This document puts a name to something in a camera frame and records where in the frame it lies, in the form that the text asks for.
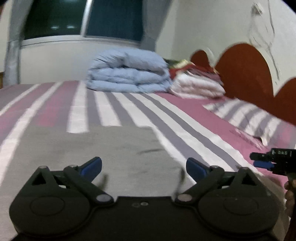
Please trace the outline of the person right hand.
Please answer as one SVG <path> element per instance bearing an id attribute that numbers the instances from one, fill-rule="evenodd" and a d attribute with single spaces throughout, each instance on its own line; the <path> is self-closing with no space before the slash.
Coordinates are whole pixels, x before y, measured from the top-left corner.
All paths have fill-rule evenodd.
<path id="1" fill-rule="evenodd" d="M 284 188 L 286 190 L 285 210 L 286 210 L 286 213 L 289 217 L 292 217 L 293 208 L 295 205 L 295 195 L 294 195 L 295 185 L 296 185 L 295 179 L 287 181 L 284 185 Z"/>

